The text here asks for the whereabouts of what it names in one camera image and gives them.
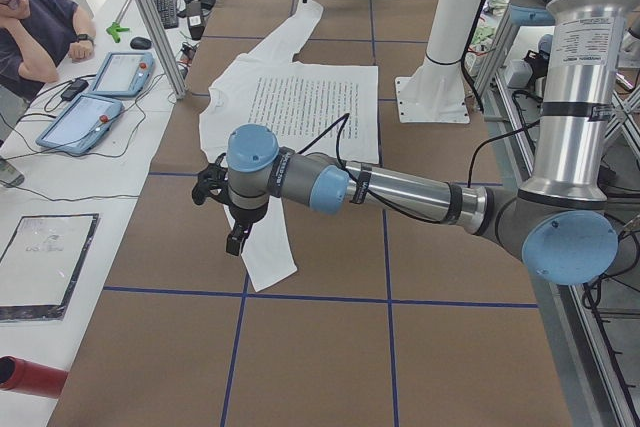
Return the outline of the aluminium side frame rail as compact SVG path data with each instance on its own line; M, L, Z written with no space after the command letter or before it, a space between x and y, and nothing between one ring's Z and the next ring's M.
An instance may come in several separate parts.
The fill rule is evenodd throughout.
M492 232L531 274L563 289L563 304L586 340L599 379L590 394L601 426L639 423L638 205L608 199L597 179L612 109L609 100L555 100L546 87L538 119L514 122L529 175L496 200Z

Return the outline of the lower blue teach pendant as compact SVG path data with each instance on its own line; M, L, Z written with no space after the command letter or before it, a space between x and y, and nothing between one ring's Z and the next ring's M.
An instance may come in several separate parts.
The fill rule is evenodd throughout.
M37 137L36 144L43 149L84 154L101 140L123 110L120 100L80 94Z

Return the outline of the green plastic tool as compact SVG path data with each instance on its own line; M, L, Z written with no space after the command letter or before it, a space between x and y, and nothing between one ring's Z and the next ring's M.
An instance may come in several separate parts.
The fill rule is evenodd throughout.
M128 27L121 26L119 22L112 22L111 25L106 28L106 33L115 43L120 43L121 34L129 31L130 29Z

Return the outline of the black computer mouse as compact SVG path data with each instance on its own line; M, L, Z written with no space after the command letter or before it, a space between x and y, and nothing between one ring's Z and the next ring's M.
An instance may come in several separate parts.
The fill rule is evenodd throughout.
M152 47L152 41L145 37L136 36L130 40L129 46L134 50L148 50Z

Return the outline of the blue teach pendant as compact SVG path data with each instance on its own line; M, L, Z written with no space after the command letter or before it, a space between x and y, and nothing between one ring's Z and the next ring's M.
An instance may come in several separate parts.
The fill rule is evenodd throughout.
M37 137L36 144L43 149L84 154L101 140L123 110L120 100L80 94Z
M155 59L150 52L110 52L89 91L105 97L133 98L147 83L154 64Z

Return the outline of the seated person dark shirt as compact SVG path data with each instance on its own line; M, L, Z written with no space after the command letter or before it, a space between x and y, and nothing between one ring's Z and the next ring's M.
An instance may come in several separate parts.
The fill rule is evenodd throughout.
M96 28L73 0L1 0L1 85L29 102L65 58L89 59Z

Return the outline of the red cylinder bottle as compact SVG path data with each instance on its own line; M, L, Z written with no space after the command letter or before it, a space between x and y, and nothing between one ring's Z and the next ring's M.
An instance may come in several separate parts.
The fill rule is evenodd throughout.
M57 399L68 372L32 361L4 356L1 358L1 390Z

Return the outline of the aluminium frame post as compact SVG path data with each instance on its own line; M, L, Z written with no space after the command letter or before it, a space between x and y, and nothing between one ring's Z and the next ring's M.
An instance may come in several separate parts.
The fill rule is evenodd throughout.
M135 0L142 21L153 43L156 55L169 80L175 98L181 100L186 94L186 85L179 71L170 42L162 26L153 0Z

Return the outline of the white long-sleeve printed shirt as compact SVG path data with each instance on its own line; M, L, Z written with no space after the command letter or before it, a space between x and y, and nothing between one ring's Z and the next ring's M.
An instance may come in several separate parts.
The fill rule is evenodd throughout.
M211 84L209 105L199 117L200 147L208 161L224 154L247 166L250 157L228 145L232 132L242 129L259 138L272 132L278 146L296 152L378 163L377 67L293 59L322 13L321 4L300 1L291 17Z

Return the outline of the upper blue teach pendant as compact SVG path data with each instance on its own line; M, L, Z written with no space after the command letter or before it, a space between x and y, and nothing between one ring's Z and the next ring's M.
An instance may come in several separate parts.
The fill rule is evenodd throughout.
M110 52L89 91L105 97L133 98L147 83L154 64L155 59L150 52Z

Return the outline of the black keyboard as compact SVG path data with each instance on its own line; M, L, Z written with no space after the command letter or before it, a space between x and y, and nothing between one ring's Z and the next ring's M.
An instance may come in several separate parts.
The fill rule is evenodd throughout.
M179 26L177 0L152 0L158 12L162 26L172 29Z

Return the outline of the black power adapter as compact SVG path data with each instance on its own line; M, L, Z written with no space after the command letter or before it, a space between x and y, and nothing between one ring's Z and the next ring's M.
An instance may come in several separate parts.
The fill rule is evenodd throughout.
M70 102L76 96L84 92L89 86L89 82L86 79L78 78L73 80L60 94L60 99L63 102Z

